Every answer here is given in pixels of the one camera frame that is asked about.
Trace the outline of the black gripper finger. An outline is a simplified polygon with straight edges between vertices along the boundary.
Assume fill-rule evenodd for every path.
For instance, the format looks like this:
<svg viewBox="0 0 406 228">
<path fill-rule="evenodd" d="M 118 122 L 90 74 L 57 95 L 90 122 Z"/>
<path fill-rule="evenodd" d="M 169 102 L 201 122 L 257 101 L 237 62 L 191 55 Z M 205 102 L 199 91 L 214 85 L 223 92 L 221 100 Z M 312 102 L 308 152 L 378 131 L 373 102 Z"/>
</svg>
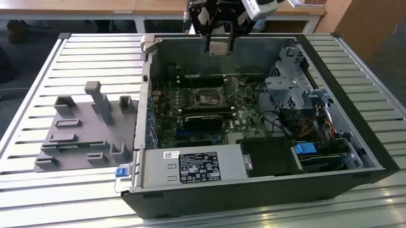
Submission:
<svg viewBox="0 0 406 228">
<path fill-rule="evenodd" d="M 246 36 L 254 27 L 245 5 L 231 9 L 231 31 L 230 31 L 230 50 L 234 51 L 236 39 Z"/>
<path fill-rule="evenodd" d="M 206 37 L 205 52 L 207 52 L 211 34 L 219 22 L 219 7 L 215 0 L 190 0 L 187 6 L 195 33 Z"/>
</svg>

